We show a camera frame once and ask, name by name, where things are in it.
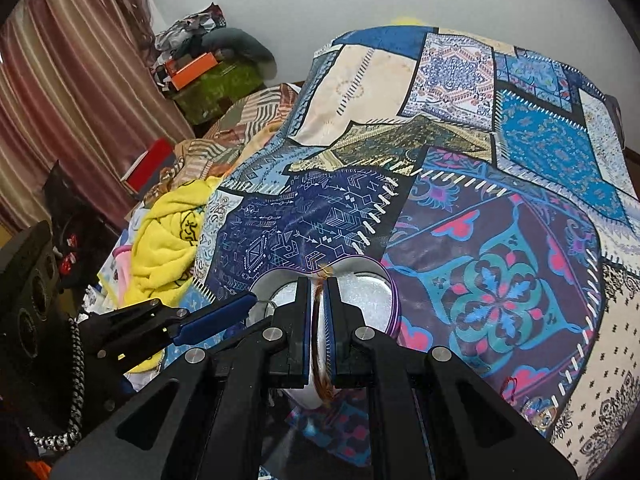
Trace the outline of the white heart-shaped jewelry tray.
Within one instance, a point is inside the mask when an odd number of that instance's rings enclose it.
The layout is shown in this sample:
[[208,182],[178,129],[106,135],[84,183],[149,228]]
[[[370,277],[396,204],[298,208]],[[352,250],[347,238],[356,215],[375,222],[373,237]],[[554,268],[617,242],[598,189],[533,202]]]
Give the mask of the white heart-shaped jewelry tray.
[[303,369],[308,382],[286,394],[302,408],[318,410],[340,392],[335,376],[350,357],[352,332],[367,326],[395,338],[401,308],[397,287],[381,263],[347,256],[311,273],[277,268],[262,275],[250,288],[257,302],[248,311],[246,324],[252,326],[292,304],[298,284],[305,286]]

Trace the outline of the black speaker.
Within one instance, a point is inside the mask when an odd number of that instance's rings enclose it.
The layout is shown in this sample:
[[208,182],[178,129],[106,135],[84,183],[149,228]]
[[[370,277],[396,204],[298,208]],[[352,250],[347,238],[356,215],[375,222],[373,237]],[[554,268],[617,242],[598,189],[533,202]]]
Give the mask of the black speaker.
[[60,317],[52,233],[41,221],[1,248],[1,347],[39,358]]

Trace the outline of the pink cloth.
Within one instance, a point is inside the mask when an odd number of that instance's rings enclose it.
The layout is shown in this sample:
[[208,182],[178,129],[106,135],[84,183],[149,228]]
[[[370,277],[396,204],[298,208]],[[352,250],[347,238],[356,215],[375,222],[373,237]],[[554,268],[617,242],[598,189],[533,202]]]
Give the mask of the pink cloth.
[[131,245],[122,245],[112,252],[117,273],[117,301],[119,307],[125,305],[125,296],[131,281],[131,249]]

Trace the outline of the yellow cartoon blanket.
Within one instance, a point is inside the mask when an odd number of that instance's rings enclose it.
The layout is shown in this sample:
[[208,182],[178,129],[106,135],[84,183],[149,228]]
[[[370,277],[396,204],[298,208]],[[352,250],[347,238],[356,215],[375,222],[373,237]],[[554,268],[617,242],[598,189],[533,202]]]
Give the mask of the yellow cartoon blanket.
[[170,191],[144,216],[131,248],[125,307],[157,299],[176,308],[192,283],[198,241],[217,177],[194,180]]

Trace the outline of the brown striped blanket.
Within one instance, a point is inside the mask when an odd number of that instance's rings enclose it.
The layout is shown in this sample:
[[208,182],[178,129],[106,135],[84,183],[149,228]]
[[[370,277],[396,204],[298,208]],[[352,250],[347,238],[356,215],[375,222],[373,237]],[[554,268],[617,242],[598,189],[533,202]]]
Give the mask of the brown striped blanket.
[[192,180],[219,178],[239,158],[259,150],[282,126],[299,91],[295,84],[259,90],[234,103],[201,139],[176,144],[160,173],[145,185],[144,206]]

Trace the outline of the green patterned cloth bundle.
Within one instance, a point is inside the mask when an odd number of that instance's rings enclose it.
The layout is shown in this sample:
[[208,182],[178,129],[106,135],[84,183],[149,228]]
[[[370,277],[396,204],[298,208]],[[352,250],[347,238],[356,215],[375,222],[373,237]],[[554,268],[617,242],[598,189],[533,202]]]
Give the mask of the green patterned cloth bundle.
[[264,86],[255,63],[221,62],[172,96],[192,126],[221,117],[235,102]]

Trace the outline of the blue patchwork bedspread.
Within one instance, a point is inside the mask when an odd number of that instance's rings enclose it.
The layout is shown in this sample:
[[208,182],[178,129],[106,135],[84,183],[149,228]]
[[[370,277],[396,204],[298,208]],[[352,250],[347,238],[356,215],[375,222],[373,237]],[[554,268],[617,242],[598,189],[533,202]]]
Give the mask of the blue patchwork bedspread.
[[639,200],[582,72],[449,29],[346,32],[209,197],[195,279],[378,260],[401,344],[445,346],[593,478],[639,405]]

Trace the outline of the orange box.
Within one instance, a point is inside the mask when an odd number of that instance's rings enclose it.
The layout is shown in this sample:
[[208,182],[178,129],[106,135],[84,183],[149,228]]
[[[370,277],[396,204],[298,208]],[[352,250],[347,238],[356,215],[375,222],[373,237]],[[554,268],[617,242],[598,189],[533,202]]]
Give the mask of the orange box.
[[169,60],[165,63],[165,70],[172,85],[181,90],[217,65],[218,61],[213,53],[206,52],[181,67],[176,60]]

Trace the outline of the pink striped curtain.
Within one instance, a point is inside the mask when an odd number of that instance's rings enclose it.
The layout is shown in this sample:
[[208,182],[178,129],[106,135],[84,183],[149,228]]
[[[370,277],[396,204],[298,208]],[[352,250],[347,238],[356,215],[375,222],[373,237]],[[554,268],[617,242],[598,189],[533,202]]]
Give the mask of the pink striped curtain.
[[115,224],[134,200],[120,178],[154,141],[193,131],[151,75],[148,0],[20,0],[1,26],[1,224],[48,218],[60,165]]

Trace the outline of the pile of clothes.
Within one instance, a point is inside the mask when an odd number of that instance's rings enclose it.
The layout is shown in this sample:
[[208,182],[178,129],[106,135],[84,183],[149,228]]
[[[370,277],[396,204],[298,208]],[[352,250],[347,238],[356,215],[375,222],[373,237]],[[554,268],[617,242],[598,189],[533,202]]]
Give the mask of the pile of clothes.
[[190,43],[194,38],[208,34],[214,29],[227,26],[221,7],[216,3],[210,4],[206,9],[189,14],[173,22],[168,29],[155,36],[154,47],[157,57],[152,67],[164,65],[172,58],[181,58],[190,49]]

